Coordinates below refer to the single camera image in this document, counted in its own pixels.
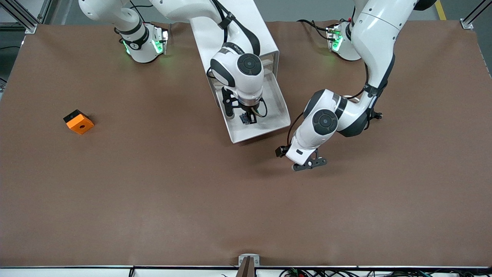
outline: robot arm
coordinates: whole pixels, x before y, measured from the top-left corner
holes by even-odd
[[[227,30],[228,39],[212,57],[210,69],[214,77],[224,85],[223,104],[226,114],[234,116],[234,108],[246,111],[245,124],[255,123],[255,111],[262,101],[263,65],[260,42],[218,0],[151,0],[165,17],[183,21],[195,17],[208,17]]]
[[[115,26],[122,36],[127,53],[139,63],[153,61],[164,52],[163,42],[167,33],[150,23],[143,23],[138,14],[123,6],[129,0],[79,0],[83,13],[94,21],[107,22]]]
[[[149,23],[142,23],[137,13],[123,6],[129,0],[79,0],[82,11],[95,21],[112,23],[123,38],[127,52],[140,63],[153,61],[163,52],[167,33]],[[222,95],[226,114],[234,116],[234,108],[246,111],[245,124],[256,123],[263,101],[263,65],[259,39],[244,27],[218,0],[150,0],[165,17],[185,21],[208,17],[226,29],[228,40],[212,57],[210,71],[224,85]]]
[[[414,0],[356,0],[353,27],[349,28],[351,44],[366,63],[369,78],[363,87],[361,99],[355,103],[329,90],[316,92],[304,110],[304,122],[296,130],[290,145],[279,147],[277,156],[286,155],[301,169],[326,164],[326,160],[310,156],[335,131],[344,137],[359,135],[372,118],[380,118],[374,105],[388,82],[395,56],[395,40],[414,8]]]

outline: brown mat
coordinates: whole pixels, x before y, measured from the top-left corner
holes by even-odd
[[[362,62],[301,23],[268,27],[291,118],[323,88],[357,93]],[[408,22],[376,111],[295,173],[287,129],[233,145],[187,24],[137,64],[111,26],[39,26],[0,104],[0,264],[492,264],[492,81],[456,21]],[[62,118],[74,109],[85,135]]]

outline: cable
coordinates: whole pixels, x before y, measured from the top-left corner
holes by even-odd
[[[255,108],[253,108],[253,107],[251,107],[251,110],[253,111],[253,113],[254,113],[254,114],[256,114],[256,115],[257,115],[257,116],[259,116],[259,117],[266,117],[266,116],[267,116],[267,114],[268,114],[267,104],[265,103],[265,100],[263,100],[263,98],[262,98],[262,99],[260,99],[260,101],[261,101],[261,102],[263,102],[263,105],[265,106],[265,115],[261,115],[261,114],[258,112],[258,110],[257,110],[257,109],[255,109]]]
[[[284,271],[280,272],[280,274],[278,275],[278,277],[282,277],[282,275],[283,275],[284,273],[286,273],[287,271],[289,271],[289,270],[287,270],[287,269],[286,269],[286,270],[284,270]]]
[[[207,73],[206,73],[207,77],[208,77],[208,78],[212,78],[212,79],[217,79],[217,78],[215,78],[214,76],[210,75],[210,71],[211,71],[211,70],[212,70],[212,68],[209,68],[209,69],[207,70]]]
[[[145,5],[137,5],[137,6],[133,6],[131,7],[130,9],[133,9],[133,8],[152,8],[154,5],[148,5],[148,6],[145,6]]]
[[[289,132],[287,133],[287,145],[290,145],[290,132],[292,131],[292,127],[294,127],[294,124],[296,124],[296,122],[299,120],[299,118],[301,118],[301,116],[303,115],[304,111],[302,111],[296,118],[296,120],[294,120],[294,123],[292,123],[290,125],[290,128],[289,128]]]
[[[135,4],[133,3],[133,1],[132,1],[132,0],[130,0],[130,4],[132,5],[132,7],[131,7],[131,8],[135,8],[135,10],[137,11],[137,13],[138,13],[138,15],[140,16],[140,18],[142,18],[142,21],[143,21],[143,22],[145,22],[144,17],[143,17],[143,16],[142,16],[142,14],[140,13],[140,11],[138,11],[137,6],[135,6]]]
[[[3,50],[3,49],[8,49],[8,48],[19,48],[19,49],[21,49],[21,47],[20,47],[20,46],[7,46],[7,47],[2,47],[2,48],[0,48],[0,50]]]
[[[222,12],[222,8],[220,7],[221,4],[217,0],[212,0],[212,2],[214,3],[215,8],[217,9],[217,11],[218,11],[218,13],[220,15],[220,19],[222,21],[224,21],[225,16],[224,16],[224,13]],[[227,34],[227,28],[224,28],[224,43],[227,42],[227,36],[228,36],[228,34]]]
[[[308,23],[309,25],[311,25],[311,27],[313,27],[313,28],[316,28],[316,29],[321,30],[321,31],[326,31],[326,29],[321,28],[319,26],[316,26],[316,24],[314,23],[314,20],[308,21],[306,19],[299,19],[297,22],[305,22],[305,23]]]
[[[367,83],[368,83],[368,81],[369,81],[369,70],[368,70],[368,66],[367,66],[367,64],[366,64],[366,63],[364,63],[364,66],[366,67],[366,84],[367,84]],[[357,93],[356,95],[351,96],[351,97],[348,97],[347,99],[348,99],[348,100],[350,100],[350,99],[354,99],[354,98],[356,98],[357,96],[361,95],[363,92],[364,92],[364,88],[362,88],[362,90],[361,90],[359,93]]]
[[[329,38],[329,37],[324,36],[324,35],[320,32],[320,30],[321,30],[321,31],[326,31],[326,28],[322,28],[322,27],[320,27],[320,26],[317,26],[317,25],[314,23],[314,20],[311,20],[311,22],[309,22],[309,21],[307,21],[306,19],[299,19],[297,22],[305,22],[305,23],[308,23],[311,27],[313,27],[313,28],[316,30],[316,32],[318,32],[318,34],[319,34],[322,38],[324,38],[324,39],[326,39],[326,40],[329,40],[329,41],[335,41],[335,39],[333,39],[333,38]]]

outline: orange cube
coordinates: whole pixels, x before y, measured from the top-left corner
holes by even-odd
[[[80,135],[94,127],[94,123],[85,114],[77,109],[64,117],[63,120],[72,131]]]

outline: black cable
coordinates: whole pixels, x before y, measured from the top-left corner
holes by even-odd
[[[154,5],[148,5],[148,6],[145,6],[145,5],[136,5],[136,6],[133,6],[131,7],[130,9],[133,9],[133,8],[152,8]]]
[[[369,81],[369,70],[368,70],[368,66],[367,66],[366,63],[364,63],[364,66],[366,67],[366,84],[367,84],[368,81]],[[354,99],[354,98],[356,98],[357,96],[359,96],[363,92],[364,92],[364,88],[362,88],[362,90],[359,93],[357,93],[356,95],[351,96],[351,97],[348,97],[347,99]]]
[[[266,117],[266,116],[267,116],[267,114],[268,114],[267,104],[265,103],[265,100],[263,100],[263,98],[262,98],[262,99],[260,99],[260,101],[261,101],[261,102],[263,102],[263,105],[265,106],[265,115],[261,115],[261,114],[258,112],[258,110],[257,110],[257,109],[255,109],[254,111],[255,111],[255,113],[256,113],[256,115],[257,115],[257,116],[259,116],[259,117]]]
[[[218,13],[220,15],[220,19],[222,21],[224,21],[225,16],[224,16],[224,13],[222,12],[221,4],[217,0],[212,0],[212,3],[214,3],[215,8],[217,9],[217,11],[218,11]],[[224,43],[227,42],[227,36],[228,36],[228,34],[227,34],[227,28],[224,28]]]
[[[208,77],[208,78],[212,78],[212,79],[217,79],[217,78],[215,78],[214,76],[210,75],[210,71],[211,71],[211,70],[212,70],[212,68],[209,68],[209,69],[207,70],[207,73],[206,73],[207,77]]]
[[[355,16],[355,5],[354,5],[354,11],[352,12],[352,17],[350,18],[350,20],[354,20],[354,16]]]
[[[278,275],[278,277],[282,277],[282,274],[286,273],[287,271],[289,271],[289,270],[288,270],[288,269],[286,269],[286,270],[284,270],[284,271],[280,272],[280,274]]]
[[[302,111],[296,118],[296,120],[294,120],[294,123],[292,123],[290,125],[290,128],[289,128],[289,132],[287,133],[287,146],[290,145],[290,132],[292,131],[292,127],[294,127],[294,125],[296,124],[296,122],[299,120],[299,118],[301,118],[301,116],[303,115],[304,111]]]
[[[324,36],[324,35],[320,32],[320,30],[321,30],[321,31],[326,31],[326,28],[322,28],[322,27],[320,27],[320,26],[317,26],[317,25],[314,23],[314,20],[311,20],[311,22],[309,22],[309,21],[307,21],[306,19],[299,19],[297,22],[305,22],[305,23],[308,23],[311,27],[313,27],[313,28],[316,30],[316,32],[318,32],[318,34],[319,34],[322,38],[324,38],[324,39],[326,39],[326,40],[329,40],[329,41],[335,41],[333,38],[329,38],[329,37]]]
[[[319,27],[319,26],[316,26],[316,24],[314,24],[314,20],[311,22],[311,21],[308,21],[306,19],[299,19],[297,22],[305,22],[305,23],[308,23],[309,25],[311,25],[311,27],[313,27],[313,28],[316,28],[316,29],[321,30],[321,31],[326,31],[326,29]]]
[[[487,9],[490,5],[492,4],[492,2],[488,3],[479,13],[477,13],[477,15],[475,15],[474,18],[472,18],[470,20],[470,22],[473,22],[473,20],[475,20],[475,18],[477,18],[485,9]]]
[[[133,1],[132,1],[132,0],[130,0],[130,4],[132,5],[132,7],[131,7],[131,8],[135,8],[135,10],[137,11],[137,13],[138,13],[138,15],[140,16],[140,18],[142,18],[142,21],[143,21],[143,22],[145,22],[144,17],[143,17],[143,16],[142,16],[142,14],[140,13],[140,11],[138,11],[137,6],[135,6],[135,4],[133,3]]]
[[[480,4],[478,4],[478,6],[476,6],[473,11],[470,12],[470,14],[467,15],[467,17],[465,17],[463,19],[463,21],[466,21],[468,19],[468,17],[470,17],[472,15],[472,13],[474,13],[483,3],[485,3],[486,0],[482,0],[482,2]]]
[[[7,46],[7,47],[2,47],[2,48],[0,48],[0,50],[3,50],[3,49],[8,49],[8,48],[19,48],[19,49],[21,49],[21,47],[20,47],[20,46]]]
[[[313,277],[313,275],[311,273],[309,273],[307,270],[299,270],[303,275],[305,275],[306,277]]]

